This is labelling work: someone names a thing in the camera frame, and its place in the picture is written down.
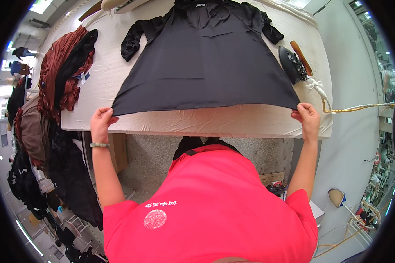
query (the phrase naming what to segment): beaded bracelet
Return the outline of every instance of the beaded bracelet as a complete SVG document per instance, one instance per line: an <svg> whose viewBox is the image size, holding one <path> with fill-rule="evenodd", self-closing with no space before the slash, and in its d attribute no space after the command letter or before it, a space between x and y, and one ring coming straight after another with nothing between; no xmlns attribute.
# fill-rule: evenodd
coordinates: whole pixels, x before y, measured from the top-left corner
<svg viewBox="0 0 395 263"><path fill-rule="evenodd" d="M90 147L108 147L110 146L109 144L95 144L95 143L90 143L89 144Z"/></svg>

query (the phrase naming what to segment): person's right hand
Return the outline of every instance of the person's right hand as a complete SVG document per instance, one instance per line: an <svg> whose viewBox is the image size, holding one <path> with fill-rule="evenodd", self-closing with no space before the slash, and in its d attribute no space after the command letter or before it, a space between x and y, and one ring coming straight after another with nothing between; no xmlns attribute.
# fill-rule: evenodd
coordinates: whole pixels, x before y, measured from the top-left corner
<svg viewBox="0 0 395 263"><path fill-rule="evenodd" d="M95 144L108 143L108 127L116 123L118 117L111 117L113 109L110 107L103 107L96 110L91 118L91 137Z"/></svg>
<svg viewBox="0 0 395 263"><path fill-rule="evenodd" d="M307 142L318 141L319 125L321 117L310 103L299 103L297 111L293 109L291 118L301 122L303 126L303 140Z"/></svg>

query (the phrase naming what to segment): white tag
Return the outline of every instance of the white tag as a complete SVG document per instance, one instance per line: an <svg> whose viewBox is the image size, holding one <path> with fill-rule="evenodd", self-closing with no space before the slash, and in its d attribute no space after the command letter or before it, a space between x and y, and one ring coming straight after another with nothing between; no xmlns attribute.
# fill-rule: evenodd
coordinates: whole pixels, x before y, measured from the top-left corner
<svg viewBox="0 0 395 263"><path fill-rule="evenodd" d="M80 79L82 80L82 85L85 84L86 79L85 79L85 72L80 73Z"/></svg>

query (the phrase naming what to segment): person in red shirt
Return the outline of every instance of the person in red shirt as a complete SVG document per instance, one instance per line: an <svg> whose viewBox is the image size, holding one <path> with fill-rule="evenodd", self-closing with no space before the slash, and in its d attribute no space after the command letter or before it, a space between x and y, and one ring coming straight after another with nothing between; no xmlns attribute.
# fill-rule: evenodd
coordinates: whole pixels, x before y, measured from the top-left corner
<svg viewBox="0 0 395 263"><path fill-rule="evenodd" d="M93 147L92 161L104 209L104 249L118 262L309 262L318 231L313 191L320 117L300 103L304 145L285 202L260 182L252 162L221 140L184 137L167 178L145 203L126 201L109 150ZM108 143L118 118L99 108L90 121L92 142Z"/></svg>

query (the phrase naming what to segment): red shirt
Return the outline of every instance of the red shirt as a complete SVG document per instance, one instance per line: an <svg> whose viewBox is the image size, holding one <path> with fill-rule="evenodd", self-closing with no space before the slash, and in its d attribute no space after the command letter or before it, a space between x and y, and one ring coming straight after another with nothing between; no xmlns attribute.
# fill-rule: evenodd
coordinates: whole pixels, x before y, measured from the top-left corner
<svg viewBox="0 0 395 263"><path fill-rule="evenodd" d="M311 260L318 231L305 190L283 202L236 151L219 144L195 151L173 162L147 202L104 208L111 263Z"/></svg>

